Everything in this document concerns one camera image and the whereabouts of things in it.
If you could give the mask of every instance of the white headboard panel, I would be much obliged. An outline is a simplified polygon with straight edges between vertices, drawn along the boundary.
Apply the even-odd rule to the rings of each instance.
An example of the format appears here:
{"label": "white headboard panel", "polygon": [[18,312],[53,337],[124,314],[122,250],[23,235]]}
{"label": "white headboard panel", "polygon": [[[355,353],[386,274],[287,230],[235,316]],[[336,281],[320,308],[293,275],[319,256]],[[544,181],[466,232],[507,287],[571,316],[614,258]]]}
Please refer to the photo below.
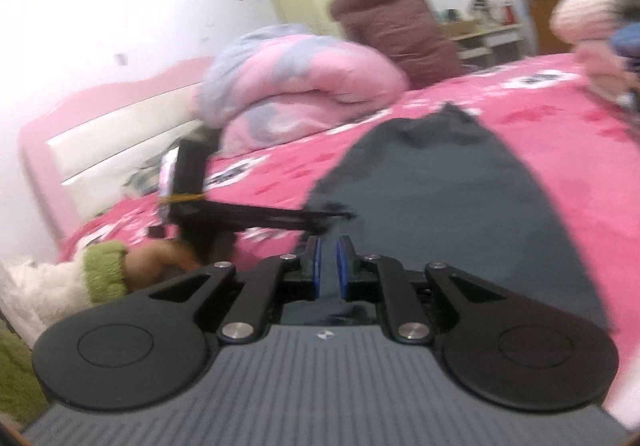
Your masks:
{"label": "white headboard panel", "polygon": [[147,81],[85,90],[23,128],[25,168],[57,239],[117,203],[143,162],[199,126],[190,105],[210,64],[189,60]]}

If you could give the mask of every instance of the pink and gray blanket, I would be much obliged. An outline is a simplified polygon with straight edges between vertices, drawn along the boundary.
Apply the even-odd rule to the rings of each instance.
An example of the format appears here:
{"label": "pink and gray blanket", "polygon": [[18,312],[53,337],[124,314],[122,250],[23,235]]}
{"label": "pink and gray blanket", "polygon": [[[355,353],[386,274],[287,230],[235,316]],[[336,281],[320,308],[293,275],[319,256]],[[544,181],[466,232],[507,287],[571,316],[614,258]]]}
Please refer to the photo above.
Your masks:
{"label": "pink and gray blanket", "polygon": [[198,116],[224,128],[224,157],[269,148],[365,118],[408,89],[374,49],[301,25],[275,25],[230,45],[207,72]]}

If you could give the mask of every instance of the gray ribbed surface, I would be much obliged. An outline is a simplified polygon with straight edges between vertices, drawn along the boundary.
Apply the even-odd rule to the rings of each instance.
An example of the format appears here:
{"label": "gray ribbed surface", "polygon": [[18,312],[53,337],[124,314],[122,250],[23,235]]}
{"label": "gray ribbed surface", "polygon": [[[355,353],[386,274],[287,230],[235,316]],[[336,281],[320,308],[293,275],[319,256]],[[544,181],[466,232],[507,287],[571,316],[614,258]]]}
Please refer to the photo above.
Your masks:
{"label": "gray ribbed surface", "polygon": [[561,416],[508,412],[470,396],[428,349],[378,327],[274,327],[227,347],[188,392],[128,415],[55,406],[34,446],[615,446],[626,431],[592,406]]}

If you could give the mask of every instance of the green cuff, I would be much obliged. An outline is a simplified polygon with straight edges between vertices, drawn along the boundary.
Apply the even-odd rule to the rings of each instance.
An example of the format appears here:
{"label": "green cuff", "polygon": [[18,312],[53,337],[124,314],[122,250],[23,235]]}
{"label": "green cuff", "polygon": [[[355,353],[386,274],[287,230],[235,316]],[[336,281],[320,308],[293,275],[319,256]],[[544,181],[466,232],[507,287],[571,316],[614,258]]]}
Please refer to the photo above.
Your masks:
{"label": "green cuff", "polygon": [[89,246],[84,252],[84,277],[93,305],[122,298],[127,293],[122,259],[127,247],[117,240]]}
{"label": "green cuff", "polygon": [[31,366],[31,351],[0,320],[0,413],[27,425],[47,409]]}

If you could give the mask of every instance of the pink bedspread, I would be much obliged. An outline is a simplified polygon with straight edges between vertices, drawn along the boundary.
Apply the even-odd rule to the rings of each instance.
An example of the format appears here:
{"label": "pink bedspread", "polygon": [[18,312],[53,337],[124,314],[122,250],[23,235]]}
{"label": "pink bedspread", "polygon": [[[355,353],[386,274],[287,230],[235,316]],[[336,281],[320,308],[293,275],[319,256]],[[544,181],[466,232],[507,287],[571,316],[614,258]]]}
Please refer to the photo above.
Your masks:
{"label": "pink bedspread", "polygon": [[[377,124],[419,118],[453,102],[478,115],[545,189],[608,309],[624,368],[640,341],[640,147],[612,107],[597,102],[586,85],[570,55],[533,58],[449,80],[409,92],[359,124],[217,161],[210,169],[214,187],[209,197],[299,208],[314,183]],[[143,242],[146,227],[157,222],[155,207],[153,196],[122,201],[78,231],[62,259],[97,230],[130,245]],[[294,233],[249,230],[239,240],[238,265],[249,268],[260,258],[290,251],[296,238]]]}

